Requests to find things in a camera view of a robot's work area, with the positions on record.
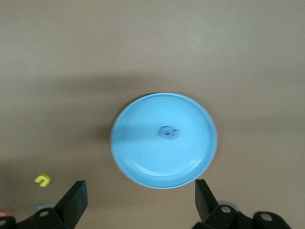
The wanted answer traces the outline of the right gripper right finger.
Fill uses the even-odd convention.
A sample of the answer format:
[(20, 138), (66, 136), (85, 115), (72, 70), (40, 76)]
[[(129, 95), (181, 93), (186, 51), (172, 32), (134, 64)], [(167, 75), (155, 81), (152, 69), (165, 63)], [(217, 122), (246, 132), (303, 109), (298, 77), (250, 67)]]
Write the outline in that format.
[(195, 181), (195, 205), (201, 221), (194, 229), (288, 229), (290, 226), (279, 215), (258, 211), (247, 217), (228, 204), (217, 202), (204, 179)]

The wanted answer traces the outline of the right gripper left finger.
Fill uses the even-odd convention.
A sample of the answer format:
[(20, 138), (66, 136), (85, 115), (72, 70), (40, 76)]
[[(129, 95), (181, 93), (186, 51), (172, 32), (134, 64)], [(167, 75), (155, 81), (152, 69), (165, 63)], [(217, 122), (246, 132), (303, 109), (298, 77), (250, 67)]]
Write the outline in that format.
[(73, 229), (88, 206), (86, 181), (77, 181), (52, 208), (38, 210), (24, 221), (0, 218), (2, 229)]

